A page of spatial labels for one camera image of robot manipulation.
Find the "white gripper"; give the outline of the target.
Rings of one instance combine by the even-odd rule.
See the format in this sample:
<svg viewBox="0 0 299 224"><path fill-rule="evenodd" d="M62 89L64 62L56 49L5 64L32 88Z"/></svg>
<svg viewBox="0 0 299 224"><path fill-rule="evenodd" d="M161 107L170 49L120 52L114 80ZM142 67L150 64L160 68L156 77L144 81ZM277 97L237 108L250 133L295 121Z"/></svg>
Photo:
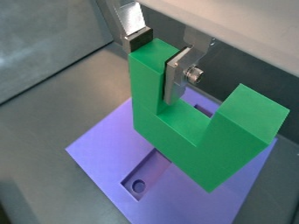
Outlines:
<svg viewBox="0 0 299 224"><path fill-rule="evenodd" d="M186 84L201 80L197 64L212 37L299 77L299 0L136 1L188 25L186 46L165 61L162 100L168 105L180 99Z"/></svg>

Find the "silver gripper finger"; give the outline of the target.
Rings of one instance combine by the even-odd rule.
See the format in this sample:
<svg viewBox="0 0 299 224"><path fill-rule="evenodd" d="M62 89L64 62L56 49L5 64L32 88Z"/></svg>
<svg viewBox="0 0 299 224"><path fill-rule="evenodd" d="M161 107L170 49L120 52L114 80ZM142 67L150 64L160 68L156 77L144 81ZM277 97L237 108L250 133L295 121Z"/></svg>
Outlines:
<svg viewBox="0 0 299 224"><path fill-rule="evenodd" d="M125 53L130 53L153 40L153 29L145 25L140 3L136 0L106 0L116 21Z"/></svg>

